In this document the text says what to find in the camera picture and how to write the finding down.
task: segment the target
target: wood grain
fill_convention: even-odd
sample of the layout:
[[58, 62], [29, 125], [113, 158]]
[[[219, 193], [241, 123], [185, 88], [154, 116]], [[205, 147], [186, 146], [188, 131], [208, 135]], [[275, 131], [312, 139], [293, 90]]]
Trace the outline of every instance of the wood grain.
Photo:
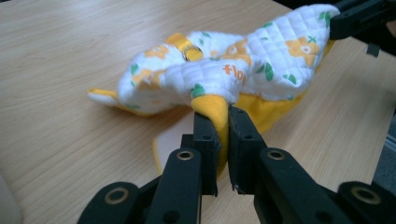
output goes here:
[[[289, 11], [271, 1], [19, 1], [0, 4], [0, 172], [24, 223], [76, 223], [103, 186], [157, 176], [151, 140], [189, 109], [140, 118], [96, 105], [137, 52], [175, 33], [247, 34]], [[396, 105], [396, 60], [338, 41], [298, 107], [264, 138], [320, 184], [369, 183]], [[203, 223], [257, 223], [251, 196], [204, 198]]]

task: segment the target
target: wooden table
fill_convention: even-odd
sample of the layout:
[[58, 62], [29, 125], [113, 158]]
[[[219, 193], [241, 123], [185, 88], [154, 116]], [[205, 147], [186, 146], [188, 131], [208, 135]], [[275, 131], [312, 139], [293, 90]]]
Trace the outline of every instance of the wooden table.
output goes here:
[[[103, 186], [157, 176], [151, 140], [190, 110], [140, 118], [96, 105], [129, 60], [175, 33], [247, 34], [289, 11], [248, 1], [18, 1], [0, 4], [0, 172], [24, 223], [76, 223]], [[370, 183], [396, 103], [396, 59], [338, 41], [303, 102], [264, 136], [319, 184]], [[204, 199], [203, 223], [257, 223], [252, 197]]]

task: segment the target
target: cloth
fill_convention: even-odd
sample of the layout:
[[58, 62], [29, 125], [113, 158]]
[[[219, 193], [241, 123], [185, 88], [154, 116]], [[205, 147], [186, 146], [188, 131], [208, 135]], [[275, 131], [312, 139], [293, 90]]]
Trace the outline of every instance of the cloth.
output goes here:
[[182, 34], [172, 35], [131, 60], [117, 92], [90, 89], [88, 95], [137, 115], [190, 105], [219, 133], [219, 174], [227, 161], [228, 105], [246, 110], [259, 132], [268, 130], [303, 98], [338, 14], [332, 5], [312, 5], [248, 35], [192, 32], [182, 44], [175, 40]]

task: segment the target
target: white quilted fabric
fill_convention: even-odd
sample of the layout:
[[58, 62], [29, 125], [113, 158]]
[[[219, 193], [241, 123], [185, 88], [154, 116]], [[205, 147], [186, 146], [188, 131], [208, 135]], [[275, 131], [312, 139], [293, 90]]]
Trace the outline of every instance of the white quilted fabric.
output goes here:
[[329, 39], [330, 18], [338, 14], [334, 6], [312, 5], [246, 36], [193, 32], [187, 38], [204, 53], [197, 62], [185, 62], [177, 48], [162, 44], [132, 59], [120, 80], [119, 101], [152, 114], [205, 94], [230, 104], [239, 92], [293, 99], [311, 81]]

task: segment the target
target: table surface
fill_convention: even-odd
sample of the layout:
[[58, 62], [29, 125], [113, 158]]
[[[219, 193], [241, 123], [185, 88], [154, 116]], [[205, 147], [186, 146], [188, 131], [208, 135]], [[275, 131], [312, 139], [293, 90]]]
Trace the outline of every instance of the table surface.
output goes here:
[[[18, 1], [0, 4], [0, 172], [24, 223], [76, 223], [103, 186], [156, 177], [153, 137], [190, 112], [141, 118], [90, 102], [129, 60], [175, 33], [248, 34], [289, 11], [268, 0]], [[370, 183], [396, 105], [396, 59], [337, 41], [304, 100], [267, 134], [321, 185]], [[251, 196], [204, 197], [203, 223], [257, 223]]]

